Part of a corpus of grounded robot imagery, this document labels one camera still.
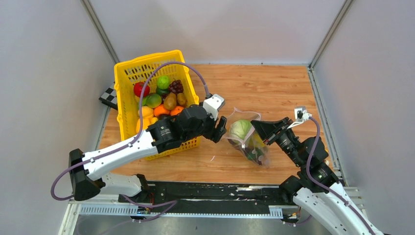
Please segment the yellow lemon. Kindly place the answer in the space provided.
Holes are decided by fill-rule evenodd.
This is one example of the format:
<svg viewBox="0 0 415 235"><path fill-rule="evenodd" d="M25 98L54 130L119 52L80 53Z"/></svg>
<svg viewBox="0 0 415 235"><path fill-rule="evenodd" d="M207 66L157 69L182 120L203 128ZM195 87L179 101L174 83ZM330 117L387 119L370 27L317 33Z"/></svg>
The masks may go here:
<svg viewBox="0 0 415 235"><path fill-rule="evenodd" d="M266 145L264 144L263 140L258 135L258 133L253 133L250 136L250 140L249 140L248 146L249 146L249 148L263 148Z"/></svg>

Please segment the green white cabbage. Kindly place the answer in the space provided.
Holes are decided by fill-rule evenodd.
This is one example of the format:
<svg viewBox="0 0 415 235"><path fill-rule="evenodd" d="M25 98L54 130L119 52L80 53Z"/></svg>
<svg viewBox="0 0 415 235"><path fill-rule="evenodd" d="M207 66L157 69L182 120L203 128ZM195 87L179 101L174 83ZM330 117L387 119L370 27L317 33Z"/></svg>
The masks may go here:
<svg viewBox="0 0 415 235"><path fill-rule="evenodd" d="M230 125L229 135L232 138L238 138L243 140L249 133L251 127L252 125L249 120L240 119Z"/></svg>

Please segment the clear zip top bag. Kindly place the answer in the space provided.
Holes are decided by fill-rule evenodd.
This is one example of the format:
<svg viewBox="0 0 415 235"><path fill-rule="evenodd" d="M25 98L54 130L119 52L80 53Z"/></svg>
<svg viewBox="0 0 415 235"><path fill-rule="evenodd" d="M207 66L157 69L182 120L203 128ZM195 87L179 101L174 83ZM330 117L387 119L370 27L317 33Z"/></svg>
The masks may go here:
<svg viewBox="0 0 415 235"><path fill-rule="evenodd" d="M249 120L251 122L252 120L261 120L262 119L262 116L261 116L260 113L257 113L257 112L242 111L242 110L239 110L237 108L234 108L233 112L227 117L227 124L226 124L226 130L227 130L227 132L223 136L223 138L226 139L231 144L231 146L234 149L236 149L237 151L239 151L244 156L243 150L245 148L247 148L247 147L249 148L248 144L249 144L250 136L253 133L256 133L256 131L255 131L255 129L252 126L251 129L250 129L250 131L249 131L249 133L247 134L247 136L243 140L238 139L238 138L232 138L232 137L230 137L230 135L229 135L230 125L232 123L234 123L235 121L238 121L240 119L246 119L246 120ZM263 166L263 167L268 166L270 164L270 162L271 162L271 160L268 157L268 153L266 154L265 162L262 165L258 165L258 164L254 163L252 161L251 162L254 163L254 164L256 164L256 165L258 165L258 166Z"/></svg>

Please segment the green bell pepper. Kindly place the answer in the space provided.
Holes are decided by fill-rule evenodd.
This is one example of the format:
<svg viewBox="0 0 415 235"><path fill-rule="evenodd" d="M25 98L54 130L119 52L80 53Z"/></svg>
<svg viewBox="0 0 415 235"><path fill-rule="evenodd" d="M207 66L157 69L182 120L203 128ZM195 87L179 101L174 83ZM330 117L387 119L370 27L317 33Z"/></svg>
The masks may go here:
<svg viewBox="0 0 415 235"><path fill-rule="evenodd" d="M265 162L266 154L268 153L267 147L254 147L245 148L243 150L244 156L249 160L258 165L262 165Z"/></svg>

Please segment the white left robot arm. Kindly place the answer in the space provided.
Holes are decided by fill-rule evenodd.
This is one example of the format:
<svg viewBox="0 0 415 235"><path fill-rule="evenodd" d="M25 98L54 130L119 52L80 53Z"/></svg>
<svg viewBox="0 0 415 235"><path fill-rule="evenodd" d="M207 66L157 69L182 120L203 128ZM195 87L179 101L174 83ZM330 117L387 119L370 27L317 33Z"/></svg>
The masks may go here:
<svg viewBox="0 0 415 235"><path fill-rule="evenodd" d="M226 117L214 118L202 106L191 105L125 141L92 152L83 152L79 148L72 150L69 153L69 176L73 198L84 201L114 188L117 194L145 202L150 189L138 176L109 176L110 171L134 160L178 148L199 136L217 143L227 131L226 123Z"/></svg>

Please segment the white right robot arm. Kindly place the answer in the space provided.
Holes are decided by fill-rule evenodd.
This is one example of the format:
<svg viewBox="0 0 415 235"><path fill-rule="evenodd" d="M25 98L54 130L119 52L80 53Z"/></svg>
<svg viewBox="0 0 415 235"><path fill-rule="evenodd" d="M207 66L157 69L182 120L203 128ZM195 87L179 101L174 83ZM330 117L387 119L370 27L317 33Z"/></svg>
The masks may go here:
<svg viewBox="0 0 415 235"><path fill-rule="evenodd" d="M293 127L312 121L316 136L299 141ZM296 120L253 120L251 124L266 145L276 143L300 168L285 180L279 197L285 204L295 203L323 225L332 235L381 235L344 189L334 171L324 163L328 152L320 137L320 126L310 115Z"/></svg>

